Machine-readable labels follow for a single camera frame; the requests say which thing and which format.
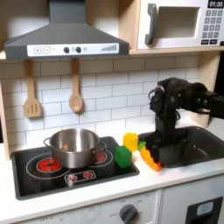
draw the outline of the microwave display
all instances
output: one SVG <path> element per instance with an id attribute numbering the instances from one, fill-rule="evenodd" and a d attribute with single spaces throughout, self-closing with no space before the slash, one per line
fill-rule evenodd
<path id="1" fill-rule="evenodd" d="M 209 0 L 208 1 L 208 9 L 223 9 L 224 1 L 223 0 Z"/>

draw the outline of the white subway tile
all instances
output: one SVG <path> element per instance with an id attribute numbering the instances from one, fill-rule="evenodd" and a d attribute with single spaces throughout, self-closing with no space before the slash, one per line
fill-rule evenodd
<path id="1" fill-rule="evenodd" d="M 60 59 L 35 59 L 35 62 L 52 62 L 52 61 L 60 61 Z"/>
<path id="2" fill-rule="evenodd" d="M 159 81 L 163 81 L 173 77 L 184 79 L 186 77 L 186 70 L 185 69 L 160 70 L 158 74 Z"/>
<path id="3" fill-rule="evenodd" d="M 190 83 L 199 82 L 198 79 L 187 79 L 187 81 L 190 82 Z"/>
<path id="4" fill-rule="evenodd" d="M 1 59 L 0 64 L 16 64 L 18 59 Z"/>
<path id="5" fill-rule="evenodd" d="M 156 82 L 145 82 L 143 84 L 143 93 L 148 94 L 152 89 L 156 88 L 158 84 Z"/>
<path id="6" fill-rule="evenodd" d="M 83 100 L 83 111 L 95 110 L 95 99 Z M 62 102 L 62 114 L 72 114 L 73 111 L 70 108 L 69 101 Z"/>
<path id="7" fill-rule="evenodd" d="M 111 110 L 99 110 L 86 112 L 80 115 L 80 123 L 95 123 L 110 120 Z"/>
<path id="8" fill-rule="evenodd" d="M 137 59 L 137 58 L 139 58 L 139 59 L 147 59 L 147 58 L 156 58 L 156 57 L 160 57 L 160 53 L 151 53 L 151 54 L 131 54 L 130 55 L 130 57 L 132 58 L 132 59 Z"/>
<path id="9" fill-rule="evenodd" d="M 62 127 L 79 123 L 79 115 L 49 115 L 45 116 L 45 128 Z"/>
<path id="10" fill-rule="evenodd" d="M 128 96 L 128 107 L 141 106 L 149 104 L 150 99 L 148 94 L 137 94 Z"/>
<path id="11" fill-rule="evenodd" d="M 112 85 L 128 83 L 128 73 L 98 73 L 96 76 L 96 85 Z"/>
<path id="12" fill-rule="evenodd" d="M 9 146 L 25 144 L 25 133 L 20 132 L 20 133 L 8 134 L 8 142 Z"/>
<path id="13" fill-rule="evenodd" d="M 174 57 L 148 58 L 145 70 L 171 69 L 174 67 Z"/>
<path id="14" fill-rule="evenodd" d="M 94 99 L 112 96 L 112 86 L 82 87 L 80 94 L 83 99 Z"/>
<path id="15" fill-rule="evenodd" d="M 154 115 L 155 115 L 155 112 L 150 109 L 150 105 L 142 106 L 141 116 L 154 116 Z"/>
<path id="16" fill-rule="evenodd" d="M 61 103 L 44 103 L 42 104 L 44 116 L 56 116 L 61 114 Z"/>
<path id="17" fill-rule="evenodd" d="M 197 79 L 199 77 L 199 69 L 197 67 L 191 67 L 186 69 L 187 79 Z"/>
<path id="18" fill-rule="evenodd" d="M 186 117 L 191 117 L 192 112 L 189 110 L 184 110 L 184 111 L 180 111 L 180 118 L 186 118 Z"/>
<path id="19" fill-rule="evenodd" d="M 71 58 L 63 57 L 63 58 L 60 58 L 60 60 L 61 61 L 71 60 Z M 89 56 L 89 57 L 84 56 L 83 58 L 79 58 L 79 60 L 96 60 L 96 57 L 95 56 Z"/>
<path id="20" fill-rule="evenodd" d="M 80 87 L 93 87 L 95 86 L 95 74 L 86 73 L 80 75 Z M 61 76 L 61 88 L 72 88 L 73 78 L 72 75 Z"/>
<path id="21" fill-rule="evenodd" d="M 25 104 L 27 96 L 28 96 L 27 92 L 3 94 L 3 105 L 5 107 L 22 106 Z M 42 93 L 40 91 L 37 91 L 36 96 L 38 98 L 38 101 L 41 103 Z"/>
<path id="22" fill-rule="evenodd" d="M 80 61 L 80 74 L 97 74 L 113 72 L 113 60 Z"/>
<path id="23" fill-rule="evenodd" d="M 70 61 L 58 61 L 58 62 L 42 62 L 41 74 L 44 76 L 49 75 L 63 75 L 71 74 Z"/>
<path id="24" fill-rule="evenodd" d="M 27 91 L 26 78 L 23 78 L 21 82 L 22 82 L 22 91 Z M 60 88 L 60 77 L 59 76 L 36 77 L 34 79 L 34 87 L 37 90 Z"/>
<path id="25" fill-rule="evenodd" d="M 96 109 L 117 109 L 127 105 L 127 96 L 96 99 Z"/>
<path id="26" fill-rule="evenodd" d="M 6 125 L 8 133 L 14 133 L 27 130 L 42 130 L 44 128 L 44 121 L 42 117 L 37 117 L 32 119 L 8 121 Z"/>
<path id="27" fill-rule="evenodd" d="M 84 111 L 95 110 L 95 99 L 93 100 L 83 100 Z"/>
<path id="28" fill-rule="evenodd" d="M 175 67 L 197 67 L 200 63 L 200 56 L 180 56 L 175 58 Z"/>
<path id="29" fill-rule="evenodd" d="M 21 92 L 20 79 L 1 80 L 3 93 Z"/>
<path id="30" fill-rule="evenodd" d="M 109 56 L 97 56 L 98 60 L 123 60 L 128 59 L 129 55 L 109 55 Z"/>
<path id="31" fill-rule="evenodd" d="M 125 131 L 125 119 L 95 124 L 95 132 L 99 136 L 112 136 L 118 131 L 120 133 Z"/>
<path id="32" fill-rule="evenodd" d="M 144 70 L 144 59 L 115 59 L 115 72 L 141 71 Z"/>
<path id="33" fill-rule="evenodd" d="M 141 116 L 126 119 L 126 130 L 134 132 L 137 130 L 147 131 L 150 125 L 154 124 L 154 115 Z"/>
<path id="34" fill-rule="evenodd" d="M 11 107 L 11 108 L 5 108 L 4 109 L 5 114 L 5 120 L 16 120 L 16 119 L 23 119 L 25 117 L 24 115 L 24 109 L 22 106 L 20 107 Z"/>
<path id="35" fill-rule="evenodd" d="M 129 73 L 129 83 L 157 81 L 157 80 L 158 80 L 158 70 Z"/>
<path id="36" fill-rule="evenodd" d="M 33 143 L 43 143 L 43 141 L 51 137 L 53 134 L 55 134 L 58 131 L 61 131 L 62 128 L 55 128 L 55 129 L 40 129 L 40 130 L 32 130 L 32 131 L 27 131 L 25 133 L 26 136 L 26 142 L 28 144 L 33 144 Z"/>
<path id="37" fill-rule="evenodd" d="M 39 63 L 33 64 L 33 75 L 40 75 Z M 17 64 L 1 64 L 0 79 L 25 77 L 25 67 L 23 63 Z"/>
<path id="38" fill-rule="evenodd" d="M 140 116 L 140 110 L 141 110 L 141 107 L 113 108 L 112 120 Z"/>
<path id="39" fill-rule="evenodd" d="M 78 124 L 78 125 L 71 125 L 63 127 L 63 130 L 70 130 L 70 129 L 83 129 L 83 130 L 92 130 L 95 132 L 95 123 L 85 123 L 85 124 Z"/>
<path id="40" fill-rule="evenodd" d="M 71 88 L 56 89 L 56 90 L 44 90 L 43 102 L 65 102 L 69 101 L 72 94 Z"/>
<path id="41" fill-rule="evenodd" d="M 113 96 L 140 95 L 143 91 L 143 83 L 124 84 L 113 86 Z"/>

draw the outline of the red burner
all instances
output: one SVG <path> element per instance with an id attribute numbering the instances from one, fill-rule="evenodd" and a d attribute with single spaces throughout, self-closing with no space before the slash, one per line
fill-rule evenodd
<path id="1" fill-rule="evenodd" d="M 85 179 L 91 179 L 93 177 L 93 173 L 90 171 L 87 171 L 86 173 L 84 173 L 83 176 Z"/>
<path id="2" fill-rule="evenodd" d="M 42 172 L 56 172 L 60 169 L 60 165 L 57 164 L 51 157 L 46 158 L 38 163 L 38 168 Z"/>
<path id="3" fill-rule="evenodd" d="M 97 159 L 96 159 L 97 163 L 103 162 L 105 159 L 106 159 L 105 153 L 103 151 L 99 151 L 97 153 Z"/>
<path id="4" fill-rule="evenodd" d="M 76 176 L 71 176 L 71 177 L 70 177 L 70 180 L 72 180 L 72 181 L 74 182 L 74 181 L 77 180 L 77 177 L 76 177 Z"/>

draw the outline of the stovetop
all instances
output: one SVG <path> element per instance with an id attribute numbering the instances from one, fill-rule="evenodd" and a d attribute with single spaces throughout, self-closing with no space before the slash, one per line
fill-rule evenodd
<path id="1" fill-rule="evenodd" d="M 97 161 L 81 169 L 60 167 L 53 161 L 52 151 L 48 147 L 13 153 L 12 168 L 17 199 L 28 200 L 139 173 L 134 165 L 123 169 L 115 162 L 114 150 L 119 145 L 113 137 L 103 137 L 101 141 L 108 146 L 107 149 L 99 150 Z"/>

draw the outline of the tile backsplash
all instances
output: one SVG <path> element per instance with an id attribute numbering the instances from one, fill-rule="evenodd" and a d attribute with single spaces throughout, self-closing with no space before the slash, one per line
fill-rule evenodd
<path id="1" fill-rule="evenodd" d="M 69 107 L 72 76 L 68 59 L 34 61 L 36 96 L 43 116 L 27 119 L 25 69 L 22 61 L 0 61 L 0 80 L 9 144 L 42 143 L 57 131 L 84 128 L 98 134 L 133 130 L 154 123 L 148 93 L 170 77 L 198 78 L 199 56 L 90 57 L 80 60 L 80 93 L 84 112 Z"/>

